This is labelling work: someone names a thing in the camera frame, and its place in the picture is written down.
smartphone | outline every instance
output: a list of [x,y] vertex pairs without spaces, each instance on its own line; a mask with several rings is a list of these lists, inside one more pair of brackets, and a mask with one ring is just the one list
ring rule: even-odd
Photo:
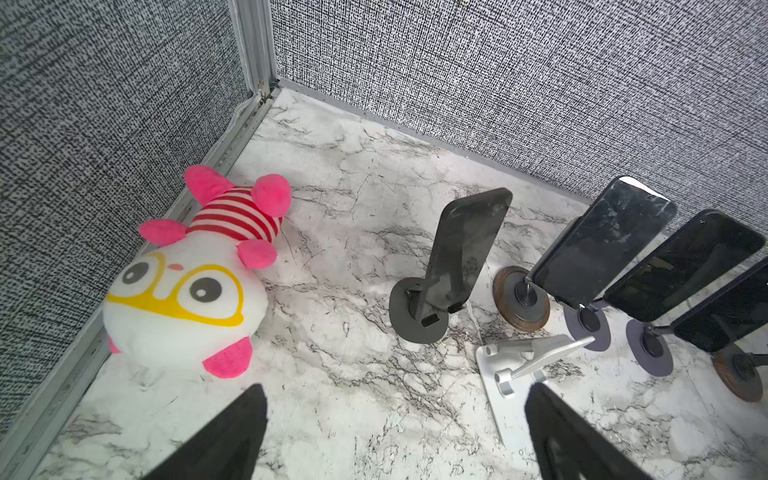
[[632,177],[616,177],[531,279],[571,308],[589,305],[676,213],[668,198]]
[[768,323],[768,258],[672,322],[674,334],[717,352]]
[[653,322],[757,252],[765,238],[717,210],[704,210],[621,277],[603,298]]
[[453,313],[467,301],[512,203],[497,188],[446,205],[440,215],[414,318],[428,326],[435,310]]

white plush face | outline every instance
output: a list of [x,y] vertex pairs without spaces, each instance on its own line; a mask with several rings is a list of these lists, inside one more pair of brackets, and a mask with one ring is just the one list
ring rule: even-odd
[[253,335],[266,305],[235,242],[196,232],[120,272],[104,302],[104,326],[141,365],[189,368]]

aluminum phone holder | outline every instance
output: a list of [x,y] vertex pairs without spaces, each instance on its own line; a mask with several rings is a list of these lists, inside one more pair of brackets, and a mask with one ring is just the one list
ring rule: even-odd
[[[502,443],[508,449],[530,447],[525,421],[525,397],[531,385],[547,380],[541,370],[593,340],[571,340],[567,335],[540,339],[510,339],[480,346],[475,351],[480,376]],[[525,360],[522,353],[533,353]]]

pink ear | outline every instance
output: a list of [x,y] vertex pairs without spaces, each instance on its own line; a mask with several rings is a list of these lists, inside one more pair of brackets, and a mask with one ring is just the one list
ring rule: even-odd
[[167,218],[149,220],[139,226],[139,235],[147,242],[165,247],[187,236],[187,226]]
[[284,217],[290,208],[290,185],[280,175],[259,178],[250,195],[259,210],[271,217]]
[[254,270],[262,270],[272,266],[277,260],[277,250],[265,240],[245,240],[237,245],[237,255],[245,266]]
[[114,342],[112,341],[112,337],[110,337],[109,335],[107,335],[107,341],[109,342],[110,353],[114,353],[114,354],[122,353],[120,349],[114,345]]
[[211,200],[223,194],[235,184],[222,177],[213,168],[193,165],[184,172],[184,181],[195,200],[205,207]]

cartoon eye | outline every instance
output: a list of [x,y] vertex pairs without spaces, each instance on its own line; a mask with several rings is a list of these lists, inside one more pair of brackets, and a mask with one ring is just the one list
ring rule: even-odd
[[123,270],[112,283],[109,293],[115,296],[136,296],[145,292],[152,284],[159,266],[156,257],[140,258]]
[[187,312],[227,319],[237,313],[240,294],[232,277],[219,270],[204,270],[181,286],[177,299]]

